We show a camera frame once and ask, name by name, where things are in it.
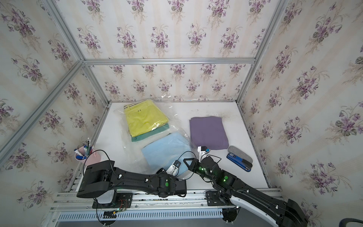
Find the light blue trousers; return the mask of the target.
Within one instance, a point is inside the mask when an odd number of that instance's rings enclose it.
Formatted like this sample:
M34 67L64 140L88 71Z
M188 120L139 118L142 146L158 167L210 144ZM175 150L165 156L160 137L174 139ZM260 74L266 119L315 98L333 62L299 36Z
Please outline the light blue trousers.
M178 160L181 162L181 173L177 178L186 179L192 175L183 159L195 158L195 152L189 140L178 132L168 134L148 144L141 149L141 152L151 173L156 173L160 169L166 171L175 160Z

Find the purple trousers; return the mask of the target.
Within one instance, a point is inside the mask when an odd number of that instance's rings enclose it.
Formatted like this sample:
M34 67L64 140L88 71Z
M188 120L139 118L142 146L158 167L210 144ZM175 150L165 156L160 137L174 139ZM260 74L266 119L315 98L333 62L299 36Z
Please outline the purple trousers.
M193 117L190 119L190 136L197 147L206 146L211 150L223 150L229 147L221 117Z

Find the clear plastic vacuum bag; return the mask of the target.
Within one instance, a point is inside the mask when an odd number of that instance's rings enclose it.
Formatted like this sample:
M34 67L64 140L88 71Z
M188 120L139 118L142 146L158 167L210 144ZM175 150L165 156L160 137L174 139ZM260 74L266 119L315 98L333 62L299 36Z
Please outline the clear plastic vacuum bag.
M134 165L135 171L137 173L143 173L143 174L154 174L154 173L149 172L148 164L141 152L141 149L144 148L145 146L147 146L148 144L150 144L162 137L167 136L168 134L178 132L181 135L183 135L184 137L186 137L189 140L193 151L195 152L195 156L197 156L197 149L196 149L195 145L193 145L186 130L182 127L181 118L180 118L180 115L177 111L175 104L172 102L157 102L153 99L150 99L150 100L154 101L156 106L169 118L169 122L168 122L169 129L162 133L153 135L151 137L148 137L148 138L138 141L138 142L131 141L132 136L130 135L130 132L129 132L129 129L128 129L128 126L126 123L126 117L124 114L124 106L126 106L127 104L124 104L124 105L122 105L122 107L117 108L115 110L115 113L118 115L118 117L120 117L120 124L121 124L120 133L121 133L121 139L123 142L122 143L123 151L124 151L126 157L128 158L128 160Z

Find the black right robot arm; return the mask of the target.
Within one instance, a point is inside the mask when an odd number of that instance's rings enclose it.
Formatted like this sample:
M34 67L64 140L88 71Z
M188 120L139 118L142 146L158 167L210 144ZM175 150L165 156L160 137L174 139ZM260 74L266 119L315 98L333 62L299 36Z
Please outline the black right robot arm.
M212 157L202 161L196 158L183 160L188 170L206 178L217 191L219 200L227 205L243 208L273 227L306 227L308 220L298 203L289 199L273 198L249 185L235 175L221 169Z

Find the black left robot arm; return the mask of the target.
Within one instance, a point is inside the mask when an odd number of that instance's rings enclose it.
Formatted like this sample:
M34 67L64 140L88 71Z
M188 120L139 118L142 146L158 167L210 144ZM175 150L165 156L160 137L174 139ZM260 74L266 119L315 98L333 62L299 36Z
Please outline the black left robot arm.
M187 194L186 180L179 180L165 171L145 175L114 167L114 161L103 161L87 166L77 197L97 198L117 189L143 191L160 198Z

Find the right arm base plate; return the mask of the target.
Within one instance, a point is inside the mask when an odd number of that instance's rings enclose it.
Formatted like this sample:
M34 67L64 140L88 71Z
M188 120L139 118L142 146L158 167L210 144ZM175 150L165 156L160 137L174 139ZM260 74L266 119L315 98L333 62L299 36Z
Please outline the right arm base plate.
M234 206L230 201L231 196L220 191L206 191L205 197L208 206Z

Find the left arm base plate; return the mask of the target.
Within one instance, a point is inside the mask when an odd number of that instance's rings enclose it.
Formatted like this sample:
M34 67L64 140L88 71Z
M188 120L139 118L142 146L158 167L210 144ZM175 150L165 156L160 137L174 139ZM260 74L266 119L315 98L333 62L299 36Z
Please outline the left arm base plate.
M117 193L108 191L96 198L93 202L93 209L126 209L130 208L133 193Z

